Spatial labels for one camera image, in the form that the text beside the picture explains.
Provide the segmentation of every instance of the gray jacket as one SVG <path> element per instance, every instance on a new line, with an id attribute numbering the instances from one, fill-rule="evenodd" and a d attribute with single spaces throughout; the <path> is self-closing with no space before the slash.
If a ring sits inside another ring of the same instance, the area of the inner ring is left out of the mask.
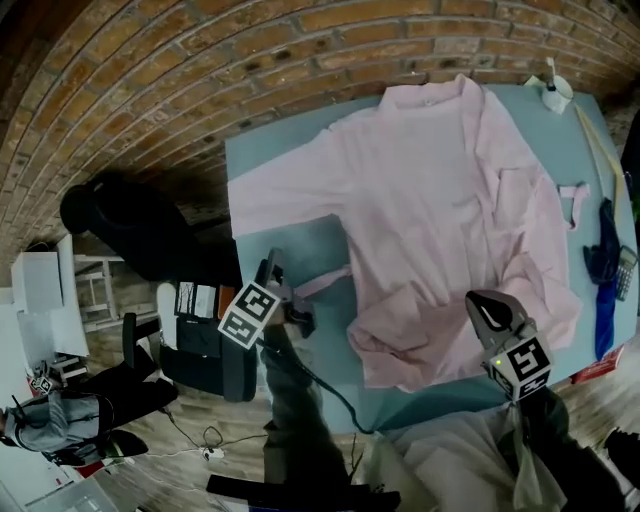
<path id="1" fill-rule="evenodd" d="M 52 391 L 20 409 L 7 409 L 5 435 L 27 450 L 53 453 L 98 435 L 99 405 L 93 394 Z"/>

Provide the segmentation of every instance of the blue table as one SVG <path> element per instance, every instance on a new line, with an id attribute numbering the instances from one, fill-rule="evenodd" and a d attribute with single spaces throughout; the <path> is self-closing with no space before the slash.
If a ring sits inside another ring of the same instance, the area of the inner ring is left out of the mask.
<path id="1" fill-rule="evenodd" d="M 583 205 L 578 231 L 567 233 L 571 289 L 584 306 L 572 346 L 556 351 L 551 381 L 560 381 L 595 361 L 596 286 L 587 274 L 582 247 L 597 244 L 600 237 L 598 207 L 602 192 L 586 137 L 573 106 L 558 116 L 540 102 L 535 88 L 489 86 L 509 110 L 522 135 L 558 185 L 586 182 L 591 197 Z M 312 140 L 332 122 L 357 110 L 375 106 L 379 97 L 366 98 L 272 123 L 227 141 L 227 172 L 230 179 L 250 171 L 301 144 Z M 592 96 L 578 94 L 576 102 L 591 118 L 612 154 L 615 149 L 604 119 Z M 602 155 L 600 168 L 610 173 Z M 613 179 L 605 179 L 605 194 L 613 197 Z M 563 201 L 569 219 L 570 202 Z M 621 243 L 636 251 L 635 231 L 628 196 L 620 206 L 618 234 Z M 273 229 L 242 236 L 237 240 L 240 266 L 245 279 L 251 279 L 260 260 L 271 247 L 280 247 L 286 257 L 288 277 L 294 286 L 303 284 L 348 262 L 344 231 L 337 218 L 328 217 L 302 225 Z M 481 410 L 504 401 L 497 385 L 487 377 L 465 379 L 432 386 L 418 393 L 398 389 L 365 389 L 362 364 L 351 349 L 346 328 L 355 318 L 355 291 L 351 280 L 342 279 L 314 296 L 318 329 L 307 340 L 314 356 L 313 369 L 336 387 L 356 407 L 365 427 L 399 428 L 459 410 Z M 615 344 L 629 340 L 636 329 L 638 272 L 627 300 L 618 302 L 615 313 Z M 353 432 L 344 407 L 331 395 L 323 395 L 323 414 L 332 431 Z"/>

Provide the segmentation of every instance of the jeans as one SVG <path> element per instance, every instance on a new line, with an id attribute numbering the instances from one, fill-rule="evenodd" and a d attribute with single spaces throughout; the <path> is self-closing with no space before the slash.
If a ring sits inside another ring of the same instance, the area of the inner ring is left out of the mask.
<path id="1" fill-rule="evenodd" d="M 135 350 L 135 369 L 121 363 L 77 387 L 98 395 L 101 433 L 157 411 L 178 397 L 178 390 L 167 381 L 143 382 L 156 365 L 144 349 L 137 346 Z"/>

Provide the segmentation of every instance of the black cable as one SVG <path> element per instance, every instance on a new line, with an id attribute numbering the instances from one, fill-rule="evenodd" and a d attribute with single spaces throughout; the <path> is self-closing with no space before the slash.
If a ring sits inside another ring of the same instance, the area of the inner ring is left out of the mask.
<path id="1" fill-rule="evenodd" d="M 309 368 L 307 368 L 297 357 L 286 357 L 285 354 L 282 351 L 278 350 L 278 349 L 270 347 L 269 345 L 264 344 L 264 343 L 261 343 L 260 345 L 263 348 L 265 348 L 267 350 L 270 350 L 274 354 L 277 354 L 278 356 L 282 357 L 283 359 L 286 359 L 286 360 L 290 361 L 291 363 L 295 364 L 298 367 L 298 369 L 300 369 L 304 373 L 306 373 L 312 380 L 314 380 L 316 382 L 316 384 L 318 384 L 320 387 L 326 389 L 329 393 L 331 393 L 338 400 L 340 400 L 342 405 L 344 405 L 345 408 L 347 409 L 347 411 L 349 411 L 349 414 L 351 415 L 351 421 L 353 422 L 355 427 L 362 434 L 370 435 L 370 434 L 373 434 L 375 432 L 375 430 L 367 430 L 362 425 L 360 425 L 360 422 L 358 421 L 358 416 L 357 416 L 356 410 L 353 407 L 353 405 L 351 405 L 349 403 L 349 401 L 344 396 L 342 396 L 333 386 L 331 386 L 331 384 L 325 382 L 320 377 L 318 377 L 315 373 L 313 373 Z"/>
<path id="2" fill-rule="evenodd" d="M 202 449 L 202 446 L 199 446 L 198 444 L 196 444 L 196 442 L 193 439 L 191 439 L 189 435 L 178 426 L 178 424 L 176 423 L 176 420 L 173 418 L 173 414 L 171 413 L 171 411 L 169 411 L 166 407 L 163 407 L 162 409 L 160 409 L 160 412 L 162 414 L 166 414 L 169 417 L 169 421 L 173 423 L 173 426 L 176 427 L 184 437 L 186 437 L 189 441 L 191 441 L 191 444 L 193 446 L 195 446 L 199 450 Z"/>
<path id="3" fill-rule="evenodd" d="M 216 446 L 216 448 L 222 448 L 223 446 L 229 446 L 230 444 L 240 443 L 241 441 L 248 441 L 249 439 L 258 439 L 259 437 L 267 437 L 267 435 L 268 434 L 258 434 L 255 436 L 242 437 L 240 439 L 235 439 L 234 441 L 227 441 L 226 443 L 222 443 Z"/>
<path id="4" fill-rule="evenodd" d="M 209 432 L 209 430 L 215 430 L 216 434 L 218 434 L 218 437 L 220 438 L 220 441 L 218 441 L 214 445 L 209 444 L 209 441 L 207 441 L 207 432 Z M 230 444 L 236 444 L 242 441 L 248 441 L 249 439 L 258 439 L 260 437 L 267 437 L 267 434 L 257 434 L 254 436 L 241 437 L 240 439 L 235 439 L 233 441 L 225 441 L 224 436 L 213 425 L 209 425 L 207 428 L 204 429 L 204 432 L 202 433 L 202 439 L 204 441 L 204 445 L 209 450 L 215 450 L 216 448 L 222 448 L 223 446 L 229 446 Z"/>
<path id="5" fill-rule="evenodd" d="M 222 435 L 222 433 L 216 427 L 214 427 L 213 425 L 209 425 L 207 428 L 204 429 L 204 432 L 202 432 L 202 440 L 204 441 L 204 446 L 200 446 L 193 439 L 191 439 L 191 437 L 184 430 L 182 430 L 178 426 L 178 424 L 176 423 L 176 420 L 173 417 L 173 414 L 171 413 L 171 411 L 169 411 L 166 408 L 162 408 L 162 409 L 160 409 L 160 412 L 163 413 L 163 414 L 166 414 L 169 417 L 169 420 L 171 421 L 173 426 L 176 427 L 178 429 L 178 431 L 184 437 L 186 437 L 191 442 L 191 444 L 193 446 L 195 446 L 198 450 L 202 450 L 202 457 L 207 461 L 209 459 L 205 456 L 206 450 L 215 450 L 216 448 L 222 448 L 223 446 L 229 446 L 230 444 L 241 443 L 242 441 L 248 441 L 249 439 L 258 439 L 260 437 L 267 437 L 267 434 L 258 434 L 258 435 L 253 435 L 253 436 L 241 437 L 240 439 L 234 439 L 233 441 L 225 441 L 224 440 L 224 436 Z M 209 444 L 209 442 L 207 441 L 207 432 L 209 432 L 209 430 L 215 430 L 216 434 L 218 434 L 218 437 L 220 438 L 220 441 L 218 441 L 218 443 L 216 443 L 214 445 Z"/>

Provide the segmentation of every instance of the red brick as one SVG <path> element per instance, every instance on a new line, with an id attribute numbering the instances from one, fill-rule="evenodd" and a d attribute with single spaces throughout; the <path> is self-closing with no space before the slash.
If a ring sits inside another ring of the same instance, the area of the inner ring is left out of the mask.
<path id="1" fill-rule="evenodd" d="M 236 84 L 252 74 L 282 66 L 286 62 L 293 62 L 313 55 L 326 53 L 334 48 L 333 39 L 326 35 L 303 39 L 300 42 L 273 50 L 271 53 L 253 57 L 239 65 L 225 68 L 214 76 L 223 84 Z"/>
<path id="2" fill-rule="evenodd" d="M 220 14 L 221 12 L 230 9 L 238 4 L 241 4 L 245 0 L 196 0 L 196 6 L 203 13 L 208 14 L 209 16 L 215 16 Z M 307 7 L 307 2 L 303 2 L 303 6 Z"/>
<path id="3" fill-rule="evenodd" d="M 595 62 L 587 59 L 584 59 L 582 61 L 582 63 L 580 64 L 580 69 L 582 71 L 586 71 L 587 73 L 593 73 L 595 75 L 601 75 L 604 77 L 617 74 L 617 72 L 611 69 L 609 66 L 605 66 L 601 62 Z"/>
<path id="4" fill-rule="evenodd" d="M 613 41 L 615 41 L 616 43 L 619 43 L 621 46 L 624 46 L 627 50 L 635 53 L 636 55 L 640 53 L 639 52 L 640 44 L 638 44 L 636 41 L 634 41 L 624 32 L 618 32 L 616 36 L 613 38 Z"/>
<path id="5" fill-rule="evenodd" d="M 303 14 L 300 22 L 304 30 L 311 31 L 382 18 L 433 14 L 434 11 L 433 0 L 370 0 Z"/>
<path id="6" fill-rule="evenodd" d="M 520 41 L 542 44 L 544 39 L 547 37 L 547 32 L 546 30 L 516 25 L 513 27 L 509 37 Z"/>
<path id="7" fill-rule="evenodd" d="M 582 61 L 582 57 L 580 55 L 572 55 L 569 53 L 558 53 L 556 57 L 556 64 L 565 65 L 565 66 L 577 66 Z"/>
<path id="8" fill-rule="evenodd" d="M 318 63 L 322 69 L 338 69 L 368 61 L 427 55 L 431 53 L 431 50 L 431 41 L 393 43 L 334 53 L 326 57 L 319 57 Z"/>
<path id="9" fill-rule="evenodd" d="M 120 48 L 92 77 L 91 85 L 97 88 L 110 87 L 156 48 L 195 23 L 196 20 L 184 6 L 175 9 L 147 32 L 134 37 Z"/>
<path id="10" fill-rule="evenodd" d="M 400 73 L 399 62 L 384 62 L 380 64 L 369 64 L 367 66 L 359 66 L 357 68 L 349 70 L 349 74 L 351 75 L 351 80 L 353 80 L 356 83 L 386 80 L 389 77 L 395 76 L 399 73 Z"/>
<path id="11" fill-rule="evenodd" d="M 182 47 L 194 55 L 229 36 L 253 26 L 313 5 L 316 0 L 261 0 L 216 18 L 181 41 Z"/>
<path id="12" fill-rule="evenodd" d="M 473 72 L 473 79 L 483 84 L 522 84 L 531 75 L 530 72 L 494 71 L 479 69 Z"/>
<path id="13" fill-rule="evenodd" d="M 169 104 L 176 110 L 183 111 L 213 95 L 217 89 L 218 87 L 211 81 L 202 82 L 190 87 Z"/>
<path id="14" fill-rule="evenodd" d="M 607 21 L 613 20 L 616 15 L 616 10 L 611 6 L 609 2 L 605 0 L 591 0 L 589 2 L 589 8 L 592 11 L 597 12 Z"/>
<path id="15" fill-rule="evenodd" d="M 623 61 L 631 61 L 637 62 L 636 56 L 629 54 L 622 46 L 617 43 L 614 43 L 612 40 L 607 38 L 600 38 L 598 40 L 598 48 L 602 49 L 605 53 L 621 59 Z"/>
<path id="16" fill-rule="evenodd" d="M 549 36 L 546 42 L 547 46 L 552 48 L 558 48 L 560 50 L 566 50 L 568 52 L 582 55 L 583 57 L 588 57 L 594 60 L 601 60 L 603 53 L 596 48 L 592 48 L 576 39 L 571 39 L 568 37 L 561 36 Z"/>
<path id="17" fill-rule="evenodd" d="M 259 114 L 280 105 L 298 101 L 307 96 L 314 96 L 320 92 L 340 89 L 346 85 L 347 80 L 344 73 L 323 75 L 253 98 L 244 104 L 244 109 L 250 115 Z"/>
<path id="18" fill-rule="evenodd" d="M 495 55 L 509 55 L 514 57 L 545 58 L 555 55 L 554 50 L 536 45 L 497 40 L 486 40 L 482 46 L 482 51 Z"/>
<path id="19" fill-rule="evenodd" d="M 439 37 L 433 53 L 476 53 L 480 39 L 476 37 Z"/>
<path id="20" fill-rule="evenodd" d="M 267 89 L 273 89 L 275 87 L 282 87 L 291 82 L 297 82 L 304 78 L 308 78 L 311 75 L 311 66 L 308 62 L 301 64 L 294 64 L 293 66 L 287 66 L 286 68 L 278 69 L 268 75 L 264 75 L 258 78 L 258 82 Z"/>
<path id="21" fill-rule="evenodd" d="M 58 45 L 47 58 L 50 69 L 62 70 L 80 48 L 111 18 L 128 0 L 100 0 L 92 2 L 76 19 Z"/>
<path id="22" fill-rule="evenodd" d="M 398 22 L 372 23 L 371 25 L 342 30 L 341 35 L 347 46 L 399 39 L 400 24 Z"/>
<path id="23" fill-rule="evenodd" d="M 529 71 L 531 72 L 531 59 L 512 59 L 509 57 L 500 57 L 496 63 L 496 69 L 504 69 L 508 71 Z"/>
<path id="24" fill-rule="evenodd" d="M 491 2 L 486 0 L 442 0 L 440 13 L 446 16 L 478 16 L 491 14 Z"/>
<path id="25" fill-rule="evenodd" d="M 587 9 L 583 9 L 582 7 L 578 7 L 577 5 L 569 3 L 565 4 L 564 15 L 571 20 L 592 28 L 596 32 L 600 32 L 605 37 L 613 37 L 618 31 L 616 27 L 602 19 L 597 14 L 594 14 Z"/>
<path id="26" fill-rule="evenodd" d="M 80 89 L 67 103 L 60 116 L 68 123 L 75 123 L 98 100 L 98 95 L 88 89 Z"/>
<path id="27" fill-rule="evenodd" d="M 437 71 L 444 69 L 465 69 L 471 66 L 470 56 L 456 57 L 426 57 L 423 59 L 412 59 L 409 63 L 411 71 L 424 73 L 426 71 Z"/>
<path id="28" fill-rule="evenodd" d="M 158 14 L 163 13 L 179 1 L 180 0 L 140 0 L 138 2 L 138 12 L 147 18 L 155 18 Z M 215 0 L 210 3 L 217 5 L 223 2 L 222 0 Z"/>
<path id="29" fill-rule="evenodd" d="M 87 80 L 95 69 L 95 64 L 87 59 L 76 61 L 68 73 L 58 83 L 46 104 L 34 120 L 36 130 L 45 130 L 60 112 L 60 109 L 71 98 L 73 93 Z"/>
<path id="30" fill-rule="evenodd" d="M 136 34 L 143 24 L 131 12 L 104 27 L 87 45 L 85 51 L 96 61 L 104 61 Z"/>
<path id="31" fill-rule="evenodd" d="M 155 82 L 170 69 L 184 62 L 184 57 L 172 48 L 163 50 L 152 59 L 147 59 L 136 69 L 129 80 L 140 86 L 146 86 Z"/>
<path id="32" fill-rule="evenodd" d="M 179 69 L 170 71 L 149 87 L 142 96 L 130 105 L 131 112 L 138 116 L 144 115 L 150 108 L 153 108 L 171 94 L 189 87 L 192 83 L 210 75 L 228 62 L 229 57 L 226 53 L 218 49 L 210 49 L 200 53 Z"/>
<path id="33" fill-rule="evenodd" d="M 432 18 L 425 21 L 407 21 L 409 37 L 483 36 L 504 37 L 509 23 L 488 20 L 447 20 Z"/>
<path id="34" fill-rule="evenodd" d="M 18 143 L 22 138 L 29 122 L 31 121 L 31 112 L 23 108 L 16 109 L 9 130 L 5 135 L 2 151 L 0 152 L 0 163 L 10 163 L 13 152 L 18 147 Z"/>
<path id="35" fill-rule="evenodd" d="M 28 129 L 20 142 L 20 153 L 32 155 L 42 136 L 35 130 Z"/>
<path id="36" fill-rule="evenodd" d="M 117 137 L 134 121 L 135 117 L 129 112 L 121 112 L 111 119 L 111 121 L 102 128 L 102 131 L 112 137 Z"/>
<path id="37" fill-rule="evenodd" d="M 573 23 L 569 20 L 541 12 L 528 7 L 520 7 L 511 4 L 500 4 L 496 10 L 496 18 L 499 20 L 513 21 L 523 25 L 533 25 L 540 28 L 548 28 L 554 32 L 569 33 Z"/>
<path id="38" fill-rule="evenodd" d="M 234 41 L 234 49 L 241 57 L 248 57 L 275 46 L 288 43 L 294 38 L 293 28 L 288 23 L 279 23 L 240 34 Z"/>
<path id="39" fill-rule="evenodd" d="M 600 39 L 600 34 L 582 25 L 576 25 L 571 31 L 571 37 L 591 46 L 596 46 L 598 39 Z"/>
<path id="40" fill-rule="evenodd" d="M 174 121 L 186 120 L 187 123 L 196 123 L 200 119 L 215 114 L 220 110 L 237 105 L 242 100 L 246 100 L 254 95 L 251 85 L 239 85 L 230 89 L 225 89 L 212 96 L 204 103 L 196 105 L 187 112 L 184 112 Z"/>
<path id="41" fill-rule="evenodd" d="M 621 15 L 616 16 L 613 24 L 635 41 L 640 41 L 640 28 L 631 23 L 626 17 Z"/>
<path id="42" fill-rule="evenodd" d="M 67 160 L 71 157 L 73 152 L 78 149 L 78 147 L 83 143 L 82 139 L 77 139 L 75 137 L 68 137 L 65 139 L 62 146 L 58 148 L 58 150 L 51 157 L 51 161 L 54 164 L 65 164 Z"/>
<path id="43" fill-rule="evenodd" d="M 87 139 L 94 132 L 94 130 L 106 121 L 113 112 L 110 105 L 102 102 L 91 111 L 91 115 L 85 117 L 79 124 L 76 125 L 74 132 L 79 138 Z"/>
<path id="44" fill-rule="evenodd" d="M 562 10 L 562 0 L 524 0 L 524 3 L 554 14 L 560 14 Z"/>

